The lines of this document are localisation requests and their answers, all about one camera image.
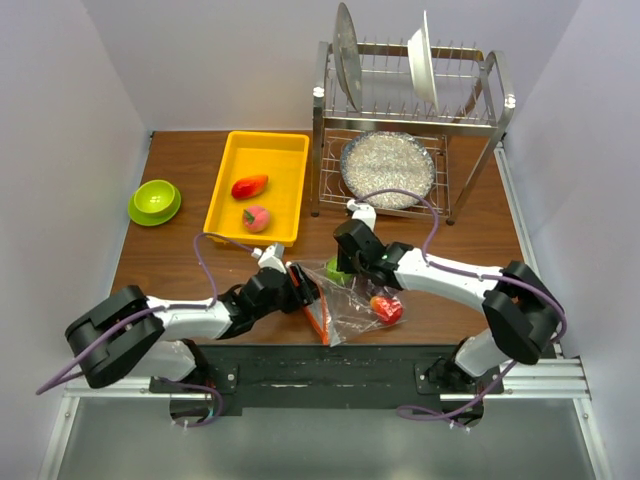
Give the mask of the pink fake meat pack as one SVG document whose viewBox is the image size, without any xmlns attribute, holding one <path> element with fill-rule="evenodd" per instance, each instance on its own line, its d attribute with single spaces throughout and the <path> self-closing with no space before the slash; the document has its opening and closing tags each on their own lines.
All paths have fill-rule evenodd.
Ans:
<svg viewBox="0 0 640 480">
<path fill-rule="evenodd" d="M 270 224 L 271 214 L 268 209 L 259 205 L 245 208 L 242 215 L 244 228 L 250 233 L 261 233 Z"/>
</svg>

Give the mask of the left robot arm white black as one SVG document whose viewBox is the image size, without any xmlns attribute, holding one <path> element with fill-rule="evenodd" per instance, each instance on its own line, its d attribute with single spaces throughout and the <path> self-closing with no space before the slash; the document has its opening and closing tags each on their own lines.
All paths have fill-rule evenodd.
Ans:
<svg viewBox="0 0 640 480">
<path fill-rule="evenodd" d="M 158 342 L 187 350 L 187 339 L 238 337 L 276 311 L 289 314 L 319 298 L 319 287 L 297 264 L 285 273 L 262 268 L 214 300 L 191 303 L 146 296 L 130 285 L 75 320 L 65 338 L 89 386 L 99 389 L 130 374 Z"/>
</svg>

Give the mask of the green fake fruit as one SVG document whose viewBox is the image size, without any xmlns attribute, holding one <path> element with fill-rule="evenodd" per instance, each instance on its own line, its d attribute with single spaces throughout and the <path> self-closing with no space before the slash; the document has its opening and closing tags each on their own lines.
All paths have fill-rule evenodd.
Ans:
<svg viewBox="0 0 640 480">
<path fill-rule="evenodd" d="M 326 277 L 338 285 L 345 285 L 351 281 L 352 275 L 338 269 L 337 257 L 329 259 L 325 266 Z"/>
</svg>

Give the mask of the clear zip top bag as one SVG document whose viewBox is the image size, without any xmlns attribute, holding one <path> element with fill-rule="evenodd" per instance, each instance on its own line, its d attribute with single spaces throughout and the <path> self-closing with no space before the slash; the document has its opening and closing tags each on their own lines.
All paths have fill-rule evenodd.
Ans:
<svg viewBox="0 0 640 480">
<path fill-rule="evenodd" d="M 303 307 L 303 312 L 323 345 L 334 347 L 361 334 L 393 327 L 406 320 L 406 308 L 397 290 L 379 287 L 356 274 L 351 274 L 351 281 L 345 285 L 333 283 L 326 277 L 325 266 L 328 261 L 297 263 L 319 287 L 320 298 L 310 306 Z M 374 296 L 397 298 L 404 307 L 402 318 L 391 326 L 382 324 L 370 307 L 370 299 Z"/>
</svg>

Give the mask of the orange red fake mango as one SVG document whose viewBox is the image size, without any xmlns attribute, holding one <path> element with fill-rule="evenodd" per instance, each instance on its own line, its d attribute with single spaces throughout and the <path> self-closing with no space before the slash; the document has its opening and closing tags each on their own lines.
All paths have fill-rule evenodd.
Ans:
<svg viewBox="0 0 640 480">
<path fill-rule="evenodd" d="M 231 195 L 235 200 L 254 198 L 265 191 L 268 182 L 268 175 L 253 175 L 241 178 L 233 184 Z"/>
</svg>

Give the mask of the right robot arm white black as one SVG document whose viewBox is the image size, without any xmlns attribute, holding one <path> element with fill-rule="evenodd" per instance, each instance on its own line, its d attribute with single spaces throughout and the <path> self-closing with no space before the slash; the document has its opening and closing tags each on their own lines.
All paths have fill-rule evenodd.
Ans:
<svg viewBox="0 0 640 480">
<path fill-rule="evenodd" d="M 466 393 L 505 361 L 534 365 L 567 330 L 564 309 L 525 263 L 482 267 L 429 255 L 423 248 L 384 244 L 364 221 L 333 232 L 339 271 L 378 287 L 434 294 L 484 314 L 487 328 L 461 341 L 424 375 L 436 388 Z"/>
</svg>

